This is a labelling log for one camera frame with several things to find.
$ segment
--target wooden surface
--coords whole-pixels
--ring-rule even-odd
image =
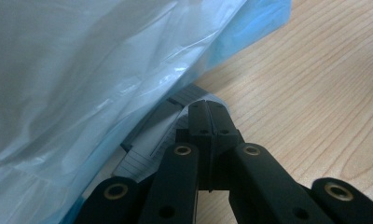
[[[373,0],[293,1],[291,20],[196,84],[299,183],[332,176],[373,199]],[[236,223],[201,192],[198,223]]]

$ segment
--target light wood tabletop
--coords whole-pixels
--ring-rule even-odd
[[[373,200],[373,0],[295,0],[290,22],[196,84],[298,183],[331,176]],[[197,223],[236,223],[228,193],[200,192]]]

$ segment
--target translucent plastic bag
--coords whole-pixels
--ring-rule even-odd
[[[161,98],[254,40],[228,49],[243,3],[0,1],[0,223],[58,223]]]

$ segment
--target white plastic bag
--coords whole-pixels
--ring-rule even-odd
[[[58,223],[242,4],[0,1],[0,223]]]

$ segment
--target metal ring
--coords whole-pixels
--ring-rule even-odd
[[[326,193],[343,202],[349,202],[354,198],[349,190],[343,188],[339,184],[328,182],[325,184],[324,188]]]
[[[184,146],[176,147],[174,150],[174,153],[180,156],[188,155],[191,152],[192,152],[192,149],[190,149],[190,147],[184,147]]]
[[[122,191],[120,193],[117,193],[117,194],[110,193],[111,189],[118,188],[118,187],[122,188]],[[127,185],[122,184],[122,183],[116,183],[116,184],[112,184],[112,185],[108,186],[105,189],[104,197],[108,200],[116,200],[116,199],[120,199],[123,196],[125,196],[127,192],[128,192],[128,186]]]
[[[257,155],[260,154],[259,148],[256,148],[256,147],[247,146],[247,147],[243,148],[242,150],[245,153],[247,153],[248,155],[251,155],[251,156],[257,156]]]

